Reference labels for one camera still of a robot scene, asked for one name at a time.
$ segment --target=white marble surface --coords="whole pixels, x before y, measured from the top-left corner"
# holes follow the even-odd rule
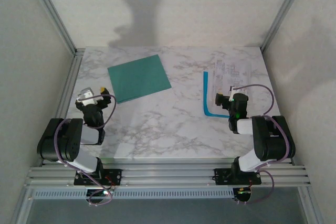
[[[258,47],[88,47],[73,91],[69,118],[82,117],[75,107],[77,94],[91,87],[113,93],[107,68],[158,54],[171,89],[117,104],[105,127],[101,146],[85,146],[101,158],[214,158],[246,154],[253,146],[251,136],[235,135],[227,119],[203,112],[203,71],[214,67],[215,59],[251,63],[251,83],[271,87]],[[271,104],[267,90],[249,91],[248,116],[265,112]],[[104,109],[106,119],[111,105]],[[270,112],[279,114],[277,104]]]

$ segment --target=purple cable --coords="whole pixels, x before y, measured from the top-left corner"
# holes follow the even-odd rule
[[[103,128],[103,127],[107,124],[107,122],[111,119],[111,117],[112,117],[112,115],[113,115],[113,113],[114,113],[114,111],[115,111],[115,107],[116,107],[116,105],[117,105],[117,101],[116,101],[115,96],[113,96],[113,95],[111,95],[111,94],[100,94],[100,95],[95,95],[94,97],[84,98],[84,99],[81,99],[81,100],[79,100],[79,101],[89,100],[89,99],[97,98],[97,97],[112,97],[112,98],[114,98],[114,107],[113,107],[113,109],[112,109],[112,112],[111,112],[110,116],[107,118],[106,122],[105,122],[103,125],[99,126],[99,127],[90,127],[90,128],[93,128],[93,129],[100,129],[100,128]],[[84,175],[87,176],[92,182],[94,182],[97,186],[103,188],[103,189],[99,189],[99,190],[95,191],[93,194],[90,195],[90,197],[89,197],[89,204],[90,204],[90,205],[92,204],[92,205],[95,205],[95,206],[101,206],[101,205],[108,204],[108,203],[111,202],[112,197],[113,197],[113,196],[112,196],[112,193],[110,192],[110,190],[108,190],[106,187],[104,187],[102,184],[100,184],[98,181],[96,181],[94,178],[92,178],[89,174],[87,174],[86,172],[84,172],[82,169],[78,169],[77,167],[75,167],[75,166],[69,164],[67,161],[64,161],[63,158],[62,158],[62,156],[61,156],[61,154],[60,154],[60,152],[59,152],[59,149],[58,149],[58,143],[57,143],[58,132],[60,131],[60,129],[61,129],[61,127],[63,126],[63,124],[65,124],[65,123],[67,123],[67,122],[69,122],[69,121],[71,121],[71,119],[64,119],[64,120],[57,126],[57,128],[56,128],[56,130],[55,130],[55,135],[54,135],[54,148],[55,148],[56,156],[57,156],[58,160],[59,160],[62,164],[64,164],[65,166],[69,166],[70,168],[76,170],[76,171],[79,172],[79,173],[84,174]],[[92,202],[91,202],[91,198],[93,197],[93,195],[95,195],[95,194],[97,194],[97,193],[99,193],[99,192],[101,192],[101,191],[106,191],[106,192],[108,193],[108,195],[110,196],[109,200],[106,201],[106,202],[103,202],[103,203],[96,203],[96,204],[92,203]]]
[[[79,99],[78,101],[81,102],[81,101],[90,100],[90,99],[92,99],[92,98],[97,98],[97,97],[112,97],[112,98],[114,99],[114,106],[113,106],[112,112],[111,112],[110,116],[107,118],[106,122],[104,122],[104,123],[103,123],[101,126],[99,126],[99,127],[89,127],[89,126],[88,126],[88,127],[91,128],[91,129],[100,129],[100,128],[103,128],[103,127],[107,124],[107,122],[111,119],[111,117],[112,117],[112,115],[113,115],[113,113],[114,113],[114,111],[115,111],[115,107],[117,106],[117,100],[116,100],[116,97],[113,96],[113,95],[111,95],[111,94],[99,94],[99,95],[95,95],[95,96],[93,96],[93,97],[88,97],[88,98],[84,98],[84,99]]]
[[[97,204],[93,204],[93,205],[95,205],[95,206],[100,206],[100,205],[108,204],[108,203],[111,202],[112,197],[113,197],[113,196],[112,196],[112,193],[110,192],[110,190],[108,190],[107,188],[105,188],[102,184],[100,184],[98,181],[96,181],[94,178],[92,178],[89,174],[87,174],[87,173],[84,172],[83,170],[78,169],[77,167],[75,167],[75,166],[69,164],[67,161],[64,161],[63,158],[62,158],[62,156],[61,156],[61,154],[60,154],[60,152],[59,152],[58,145],[57,145],[57,136],[58,136],[58,132],[60,131],[60,129],[61,129],[61,127],[63,126],[63,124],[65,124],[65,123],[67,123],[67,122],[69,122],[69,121],[71,121],[71,119],[64,119],[64,120],[57,126],[57,128],[56,128],[56,130],[55,130],[55,135],[54,135],[54,147],[55,147],[55,152],[56,152],[57,158],[58,158],[58,160],[59,160],[62,164],[64,164],[65,166],[69,166],[70,168],[76,170],[77,172],[79,172],[79,173],[83,173],[83,174],[84,174],[85,176],[87,176],[90,180],[92,180],[92,182],[94,182],[97,186],[100,186],[100,187],[103,188],[103,189],[99,189],[99,190],[95,191],[95,192],[90,196],[90,198],[89,198],[89,204],[93,204],[93,203],[91,203],[91,197],[92,197],[94,194],[96,194],[96,193],[98,193],[98,192],[100,192],[100,191],[103,191],[103,190],[105,190],[105,191],[108,192],[108,194],[109,194],[109,196],[110,196],[110,199],[109,199],[108,201],[104,202],[104,203],[100,203],[100,204],[97,203]]]
[[[269,198],[269,197],[271,196],[271,194],[274,192],[274,178],[273,178],[273,176],[271,175],[271,173],[268,172],[268,171],[266,171],[266,170],[260,170],[259,172],[260,172],[260,173],[267,173],[268,176],[271,178],[271,180],[272,180],[272,188],[271,188],[271,191],[269,191],[269,193],[268,193],[267,195],[265,195],[265,196],[263,196],[263,197],[261,197],[261,198],[259,198],[259,199],[255,199],[255,200],[252,200],[252,201],[246,201],[246,202],[244,202],[244,205],[250,205],[250,204],[254,204],[254,203],[259,203],[259,202],[261,202],[261,201],[263,201],[263,200]]]
[[[242,87],[239,87],[239,88],[234,88],[234,90],[239,90],[239,89],[244,89],[244,88],[249,88],[249,87],[254,87],[254,86],[263,87],[263,88],[267,89],[272,96],[272,104],[269,107],[269,109],[264,113],[264,115],[266,115],[268,112],[271,111],[271,109],[274,106],[274,95],[273,95],[273,92],[271,91],[271,89],[269,87],[267,87],[265,85],[262,85],[262,84],[250,84],[250,85],[242,86]]]
[[[277,121],[275,121],[272,117],[266,115],[268,112],[270,112],[270,110],[273,108],[274,106],[274,95],[273,95],[273,92],[271,91],[271,89],[265,85],[262,85],[262,84],[250,84],[250,85],[246,85],[246,86],[242,86],[242,87],[239,87],[239,88],[234,88],[234,90],[239,90],[239,89],[243,89],[243,88],[248,88],[248,87],[254,87],[254,86],[258,86],[258,87],[263,87],[265,89],[267,89],[269,91],[269,93],[271,94],[272,96],[272,104],[271,106],[269,107],[269,109],[264,113],[264,117],[271,120],[272,123],[276,126],[276,128],[280,131],[283,139],[285,140],[285,145],[286,145],[286,152],[284,154],[284,156],[277,160],[277,161],[271,161],[269,162],[269,164],[275,164],[275,163],[280,163],[282,161],[284,161],[287,157],[288,157],[288,154],[289,154],[289,141],[288,141],[288,138],[284,132],[284,130],[281,128],[281,126],[277,123]],[[271,196],[271,194],[273,193],[274,191],[274,179],[273,179],[273,176],[271,175],[270,172],[266,171],[266,170],[259,170],[260,168],[264,167],[265,165],[267,165],[267,163],[264,163],[262,165],[259,165],[255,168],[255,170],[257,172],[263,172],[263,173],[267,173],[269,175],[269,177],[271,178],[272,180],[272,188],[271,188],[271,191],[264,197],[260,198],[260,199],[256,199],[256,200],[253,200],[253,201],[248,201],[248,202],[244,202],[244,205],[247,205],[247,204],[253,204],[253,203],[258,203],[258,202],[261,202],[263,201],[264,199],[267,199]]]
[[[287,136],[286,136],[284,130],[283,130],[283,129],[281,128],[281,126],[277,123],[277,121],[275,121],[273,118],[271,118],[271,117],[268,116],[268,115],[264,115],[264,117],[266,117],[266,118],[268,118],[268,119],[270,119],[270,120],[272,121],[272,123],[276,126],[276,128],[278,128],[278,130],[279,130],[280,133],[282,134],[283,139],[285,140],[285,144],[286,144],[286,152],[285,152],[285,155],[284,155],[281,159],[279,159],[279,160],[277,160],[277,161],[271,161],[271,162],[269,162],[269,164],[280,163],[280,162],[284,161],[284,160],[288,157],[288,154],[289,154],[289,149],[290,149],[290,147],[289,147],[289,141],[288,141],[288,138],[287,138]],[[272,180],[272,189],[271,189],[271,191],[269,192],[268,195],[266,195],[266,196],[264,196],[264,197],[262,197],[262,198],[260,198],[260,199],[256,199],[256,200],[253,200],[253,201],[244,202],[244,205],[246,205],[246,204],[258,203],[258,202],[260,202],[260,201],[262,201],[262,200],[264,200],[264,199],[267,199],[267,198],[268,198],[269,196],[271,196],[271,194],[273,193],[273,191],[274,191],[274,179],[273,179],[271,173],[268,172],[268,171],[266,171],[266,170],[259,170],[260,168],[264,167],[265,165],[267,165],[267,163],[264,163],[264,164],[262,164],[262,165],[257,166],[257,167],[255,168],[255,170],[256,170],[257,172],[260,172],[260,173],[263,172],[263,173],[267,173],[267,174],[269,175],[269,177],[270,177],[271,180]]]

